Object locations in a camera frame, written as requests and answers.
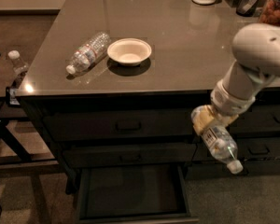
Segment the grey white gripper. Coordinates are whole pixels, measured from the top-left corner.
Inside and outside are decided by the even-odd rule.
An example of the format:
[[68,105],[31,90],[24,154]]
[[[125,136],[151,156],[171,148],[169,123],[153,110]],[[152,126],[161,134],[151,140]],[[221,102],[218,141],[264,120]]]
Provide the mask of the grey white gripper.
[[192,111],[193,129],[198,135],[202,135],[210,126],[220,123],[217,112],[222,115],[221,123],[229,126],[255,102],[254,96],[243,100],[229,94],[223,87],[223,80],[216,84],[210,99],[212,105],[200,105]]

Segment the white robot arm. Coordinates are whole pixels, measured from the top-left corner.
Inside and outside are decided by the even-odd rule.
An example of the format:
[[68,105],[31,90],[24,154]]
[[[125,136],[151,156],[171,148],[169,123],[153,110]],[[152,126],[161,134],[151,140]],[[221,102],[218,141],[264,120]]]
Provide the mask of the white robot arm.
[[280,27],[253,23],[232,40],[234,63],[213,88],[209,105],[195,108],[193,128],[201,135],[213,125],[226,127],[255,102],[256,95],[280,77]]

